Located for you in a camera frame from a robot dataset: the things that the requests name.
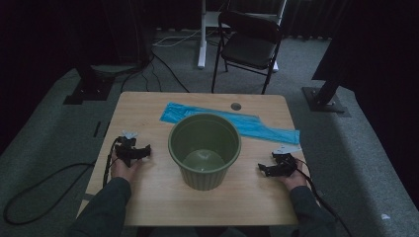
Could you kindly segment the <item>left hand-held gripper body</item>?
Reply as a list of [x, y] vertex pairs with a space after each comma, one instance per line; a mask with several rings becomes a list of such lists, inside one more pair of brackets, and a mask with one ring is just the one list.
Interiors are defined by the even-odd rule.
[[117, 157], [128, 167], [132, 160], [139, 159], [139, 150], [135, 148], [136, 138], [137, 132], [125, 130], [116, 138], [115, 150]]

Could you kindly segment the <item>black stand base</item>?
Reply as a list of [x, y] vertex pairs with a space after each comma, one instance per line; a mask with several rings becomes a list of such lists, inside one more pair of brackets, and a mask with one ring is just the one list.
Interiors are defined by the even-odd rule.
[[85, 101], [106, 101], [113, 87], [115, 77], [93, 69], [90, 65], [76, 68], [80, 80], [74, 91], [68, 95], [64, 105], [81, 105]]

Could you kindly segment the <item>person's left hand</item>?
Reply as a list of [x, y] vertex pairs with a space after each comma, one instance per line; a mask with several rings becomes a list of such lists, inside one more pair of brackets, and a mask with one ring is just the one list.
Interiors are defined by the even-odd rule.
[[116, 155], [116, 153], [113, 153], [111, 175], [113, 178], [123, 178], [131, 183], [141, 164], [142, 162], [137, 160], [132, 163], [130, 167], [128, 167], [126, 163]]

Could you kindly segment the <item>dark cloth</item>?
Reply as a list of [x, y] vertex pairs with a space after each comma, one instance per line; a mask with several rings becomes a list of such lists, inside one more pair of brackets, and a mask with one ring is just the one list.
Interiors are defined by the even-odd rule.
[[419, 208], [419, 0], [350, 0], [313, 78], [355, 93]]

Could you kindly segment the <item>dark curtain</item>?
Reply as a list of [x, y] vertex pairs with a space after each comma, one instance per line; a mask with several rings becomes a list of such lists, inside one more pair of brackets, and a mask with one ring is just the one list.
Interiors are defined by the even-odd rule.
[[[231, 9], [243, 13], [276, 15], [285, 4], [282, 28], [287, 37], [328, 39], [337, 0], [206, 0], [206, 10]], [[140, 12], [157, 29], [181, 31], [201, 27], [203, 0], [144, 0]]]

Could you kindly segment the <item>black stand with base plate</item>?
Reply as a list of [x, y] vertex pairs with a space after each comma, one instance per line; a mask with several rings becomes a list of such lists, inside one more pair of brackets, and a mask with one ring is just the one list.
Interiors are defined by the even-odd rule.
[[302, 87], [301, 91], [313, 112], [343, 115], [347, 112], [347, 109], [341, 105], [336, 96], [338, 87], [337, 82], [326, 81], [321, 88]]

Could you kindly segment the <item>blue plastic bag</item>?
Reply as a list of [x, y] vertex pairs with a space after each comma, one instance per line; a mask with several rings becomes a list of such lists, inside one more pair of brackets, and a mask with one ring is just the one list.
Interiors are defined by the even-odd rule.
[[242, 136], [283, 142], [298, 145], [300, 132], [295, 129], [269, 127], [257, 116], [217, 111], [207, 108], [193, 107], [169, 102], [161, 117], [161, 121], [177, 123], [181, 119], [197, 114], [211, 114], [230, 121]]

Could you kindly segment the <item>green plastic bin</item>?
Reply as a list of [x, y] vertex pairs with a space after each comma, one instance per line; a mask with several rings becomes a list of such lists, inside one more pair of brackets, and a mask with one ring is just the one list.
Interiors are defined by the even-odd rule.
[[241, 151], [241, 136], [226, 118], [197, 114], [181, 119], [169, 133], [168, 150], [192, 189], [218, 187]]

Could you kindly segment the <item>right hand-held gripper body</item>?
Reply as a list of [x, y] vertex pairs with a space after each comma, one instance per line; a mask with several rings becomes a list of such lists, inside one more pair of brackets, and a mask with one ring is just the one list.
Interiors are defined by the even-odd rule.
[[299, 145], [281, 145], [272, 151], [272, 156], [277, 165], [274, 167], [274, 175], [276, 177], [289, 177], [297, 168], [293, 153], [300, 151]]

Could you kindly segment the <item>black folding chair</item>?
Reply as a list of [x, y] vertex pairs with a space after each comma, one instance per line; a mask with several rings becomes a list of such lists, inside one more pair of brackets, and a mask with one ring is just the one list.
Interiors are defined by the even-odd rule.
[[273, 20], [235, 11], [223, 11], [217, 17], [219, 42], [212, 74], [214, 92], [219, 61], [224, 69], [240, 68], [266, 77], [261, 94], [271, 81], [283, 32]]

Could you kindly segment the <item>person's right hand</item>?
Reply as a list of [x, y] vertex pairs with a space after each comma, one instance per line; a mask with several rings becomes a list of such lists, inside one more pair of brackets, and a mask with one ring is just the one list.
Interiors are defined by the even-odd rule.
[[297, 187], [306, 187], [307, 181], [305, 176], [301, 173], [302, 163], [297, 160], [297, 169], [288, 177], [279, 177], [279, 181], [282, 182], [288, 191], [293, 190]]

